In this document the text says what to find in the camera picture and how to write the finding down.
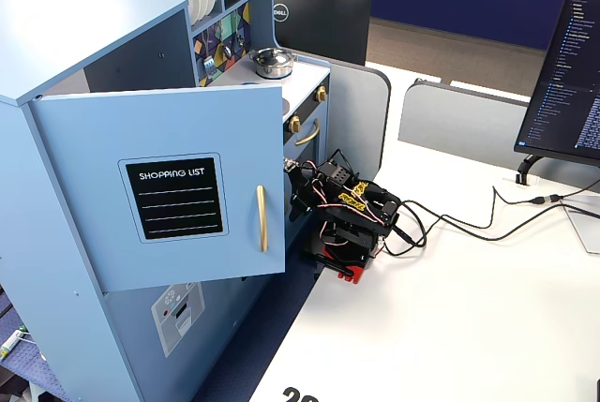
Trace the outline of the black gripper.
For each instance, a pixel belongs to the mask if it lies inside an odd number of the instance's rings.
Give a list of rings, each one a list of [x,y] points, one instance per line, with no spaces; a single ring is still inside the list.
[[[304,185],[315,193],[319,200],[334,200],[346,188],[357,183],[356,175],[334,160],[325,161],[321,165],[307,160],[302,166],[286,166],[284,171],[290,180],[293,193],[290,198],[289,220],[291,222],[309,211],[309,206],[297,193]]]

